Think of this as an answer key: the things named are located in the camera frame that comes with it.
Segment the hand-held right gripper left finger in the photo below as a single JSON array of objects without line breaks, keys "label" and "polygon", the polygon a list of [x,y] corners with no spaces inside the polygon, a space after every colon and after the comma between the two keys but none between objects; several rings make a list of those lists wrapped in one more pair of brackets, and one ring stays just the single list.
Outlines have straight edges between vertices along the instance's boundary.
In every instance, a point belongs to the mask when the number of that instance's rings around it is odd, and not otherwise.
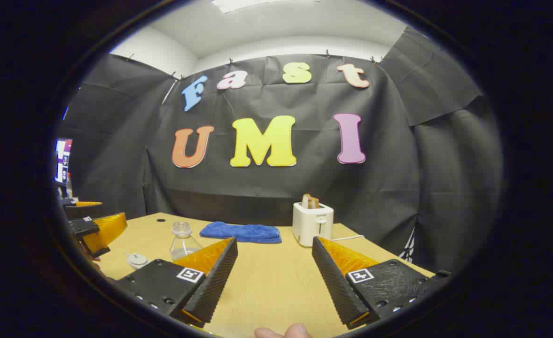
[{"label": "hand-held right gripper left finger", "polygon": [[230,237],[173,262],[155,259],[116,285],[156,312],[201,329],[212,320],[237,255],[237,239]]}]

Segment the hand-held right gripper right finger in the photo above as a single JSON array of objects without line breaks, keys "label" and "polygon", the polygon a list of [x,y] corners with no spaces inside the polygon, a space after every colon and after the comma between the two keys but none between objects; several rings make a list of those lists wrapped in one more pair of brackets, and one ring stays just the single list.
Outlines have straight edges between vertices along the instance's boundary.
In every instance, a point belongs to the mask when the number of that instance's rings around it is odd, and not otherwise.
[{"label": "hand-held right gripper right finger", "polygon": [[377,262],[320,236],[313,238],[312,256],[348,329],[392,316],[450,276],[440,270],[428,277],[398,259]]}]

